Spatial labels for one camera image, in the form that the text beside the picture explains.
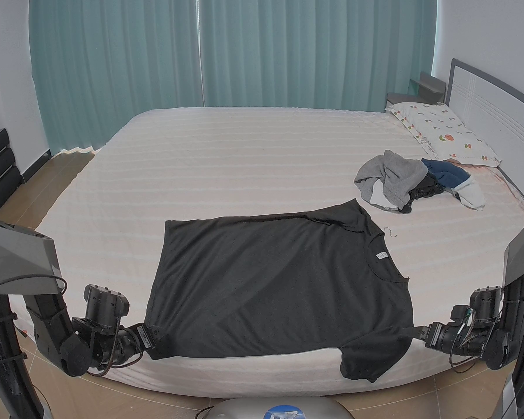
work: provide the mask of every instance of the floor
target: floor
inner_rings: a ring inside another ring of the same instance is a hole
[[[92,154],[61,154],[22,185],[0,210],[0,220],[36,228],[56,198],[93,158]],[[19,336],[27,354],[33,384],[46,396],[56,418],[193,419],[218,399],[170,395],[89,376],[70,378]],[[478,363],[465,374],[446,371],[434,377],[375,392],[331,396],[357,419],[485,419],[495,408],[513,365],[491,371]],[[0,419],[8,417],[0,401]]]

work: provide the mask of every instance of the curtain fold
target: curtain fold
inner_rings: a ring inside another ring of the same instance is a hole
[[[29,0],[33,80],[53,153],[133,116],[202,106],[196,0]]]
[[[436,0],[199,0],[206,106],[381,111],[431,72]]]

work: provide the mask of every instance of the gray sweater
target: gray sweater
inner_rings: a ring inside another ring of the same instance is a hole
[[[391,150],[366,162],[355,178],[361,197],[369,202],[374,183],[380,179],[384,184],[384,197],[398,208],[410,201],[409,192],[427,175],[427,166],[420,160],[411,160]]]

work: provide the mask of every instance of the patterned pillow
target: patterned pillow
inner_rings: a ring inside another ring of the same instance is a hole
[[[400,102],[385,109],[396,116],[434,160],[476,164],[496,168],[495,152],[466,129],[445,104]]]

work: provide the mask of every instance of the mattress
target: mattress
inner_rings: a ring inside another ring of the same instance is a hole
[[[177,108],[132,119],[74,179],[41,225],[55,240],[71,316],[84,316],[93,283],[130,301],[124,325],[144,320],[167,219],[310,211],[354,197],[384,229],[410,278],[415,325],[447,322],[478,287],[501,284],[504,249],[524,226],[524,201],[496,169],[468,167],[487,205],[474,211],[444,193],[411,214],[360,200],[353,183],[367,160],[391,149],[426,157],[389,113],[297,108]],[[23,299],[17,324],[32,331]],[[397,386],[449,368],[447,355],[413,340],[374,384],[340,373],[338,349],[227,359],[149,359],[107,377],[180,395],[329,395]]]

